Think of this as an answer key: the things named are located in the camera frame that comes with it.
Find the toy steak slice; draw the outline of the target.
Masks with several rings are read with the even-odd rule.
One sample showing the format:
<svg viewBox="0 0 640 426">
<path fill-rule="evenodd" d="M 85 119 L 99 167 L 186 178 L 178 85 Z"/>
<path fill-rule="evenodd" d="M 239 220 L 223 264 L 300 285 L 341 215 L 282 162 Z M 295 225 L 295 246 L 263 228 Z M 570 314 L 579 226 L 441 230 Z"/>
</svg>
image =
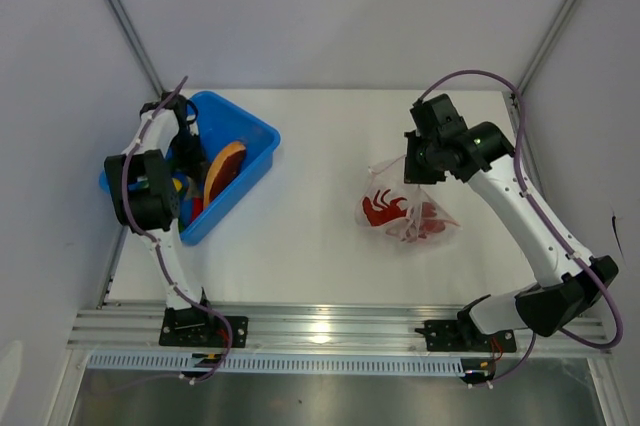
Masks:
<svg viewBox="0 0 640 426">
<path fill-rule="evenodd" d="M 227 144 L 212 161 L 204 182 L 203 208 L 206 209 L 239 174 L 247 155 L 240 141 Z"/>
</svg>

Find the red toy chili pepper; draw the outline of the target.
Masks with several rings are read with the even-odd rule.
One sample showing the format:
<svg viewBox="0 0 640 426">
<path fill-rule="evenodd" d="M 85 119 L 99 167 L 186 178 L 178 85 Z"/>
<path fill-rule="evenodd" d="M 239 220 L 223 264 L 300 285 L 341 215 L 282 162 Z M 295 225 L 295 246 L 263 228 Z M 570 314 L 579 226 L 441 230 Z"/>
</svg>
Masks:
<svg viewBox="0 0 640 426">
<path fill-rule="evenodd" d="M 204 204 L 202 198 L 194 198 L 192 200 L 191 221 L 194 221 L 203 211 Z"/>
</svg>

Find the clear pink-dotted zip bag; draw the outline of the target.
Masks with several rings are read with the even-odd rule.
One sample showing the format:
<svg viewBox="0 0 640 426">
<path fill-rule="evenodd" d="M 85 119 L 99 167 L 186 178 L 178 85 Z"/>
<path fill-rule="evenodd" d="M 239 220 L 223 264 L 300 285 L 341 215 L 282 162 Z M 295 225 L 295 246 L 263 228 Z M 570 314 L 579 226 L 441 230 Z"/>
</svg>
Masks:
<svg viewBox="0 0 640 426">
<path fill-rule="evenodd" d="M 368 169 L 356 224 L 404 244 L 434 247 L 451 241 L 461 225 L 422 186 L 404 181 L 404 165 L 400 156 Z"/>
</svg>

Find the red toy lobster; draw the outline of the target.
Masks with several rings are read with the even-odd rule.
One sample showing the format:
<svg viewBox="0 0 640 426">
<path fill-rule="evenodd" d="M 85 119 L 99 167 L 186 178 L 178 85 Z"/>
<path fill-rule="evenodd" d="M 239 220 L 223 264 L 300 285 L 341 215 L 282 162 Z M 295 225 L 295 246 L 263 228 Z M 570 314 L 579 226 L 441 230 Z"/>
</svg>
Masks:
<svg viewBox="0 0 640 426">
<path fill-rule="evenodd" d="M 454 236 L 461 225 L 424 190 L 373 188 L 355 211 L 356 223 L 403 243 L 436 244 Z"/>
</svg>

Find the grey toy fish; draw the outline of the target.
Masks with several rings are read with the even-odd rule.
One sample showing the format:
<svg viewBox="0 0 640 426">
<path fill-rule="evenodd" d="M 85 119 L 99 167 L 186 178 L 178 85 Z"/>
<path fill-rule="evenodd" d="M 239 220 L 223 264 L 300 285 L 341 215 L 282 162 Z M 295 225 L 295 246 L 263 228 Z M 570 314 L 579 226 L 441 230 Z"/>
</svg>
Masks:
<svg viewBox="0 0 640 426">
<path fill-rule="evenodd" d="M 203 198 L 203 188 L 207 174 L 207 163 L 200 163 L 198 166 L 190 168 L 186 173 L 187 177 L 187 190 L 185 193 L 185 200 L 191 200 L 194 198 Z"/>
</svg>

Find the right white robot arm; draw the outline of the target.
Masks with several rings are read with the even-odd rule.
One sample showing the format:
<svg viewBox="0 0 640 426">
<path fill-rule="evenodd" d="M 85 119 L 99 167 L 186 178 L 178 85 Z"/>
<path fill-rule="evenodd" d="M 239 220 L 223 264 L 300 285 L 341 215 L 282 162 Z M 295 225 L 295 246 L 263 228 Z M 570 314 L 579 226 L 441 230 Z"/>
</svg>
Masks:
<svg viewBox="0 0 640 426">
<path fill-rule="evenodd" d="M 464 347 L 479 349 L 503 330 L 549 337 L 603 299 L 618 266 L 609 256 L 594 256 L 531 181 L 517 175 L 515 148 L 497 125 L 468 126 L 446 94 L 416 101 L 410 114 L 415 128 L 405 135 L 405 182 L 433 185 L 452 175 L 468 185 L 514 238 L 535 278 L 523 289 L 465 306 L 456 326 Z"/>
</svg>

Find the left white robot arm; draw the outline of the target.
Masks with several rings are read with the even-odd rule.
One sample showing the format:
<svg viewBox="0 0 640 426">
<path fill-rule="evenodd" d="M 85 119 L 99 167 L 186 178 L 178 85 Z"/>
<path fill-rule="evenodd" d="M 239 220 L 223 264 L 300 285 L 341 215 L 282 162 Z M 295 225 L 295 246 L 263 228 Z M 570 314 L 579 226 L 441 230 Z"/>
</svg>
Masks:
<svg viewBox="0 0 640 426">
<path fill-rule="evenodd" d="M 164 94 L 159 102 L 144 104 L 134 139 L 122 153 L 105 159 L 104 176 L 117 220 L 152 257 L 166 307 L 200 310 L 185 317 L 181 331 L 192 344 L 204 346 L 215 338 L 217 322 L 204 313 L 204 287 L 183 261 L 179 217 L 185 195 L 174 185 L 176 175 L 185 177 L 188 188 L 204 180 L 206 155 L 197 117 L 195 104 L 182 95 Z"/>
</svg>

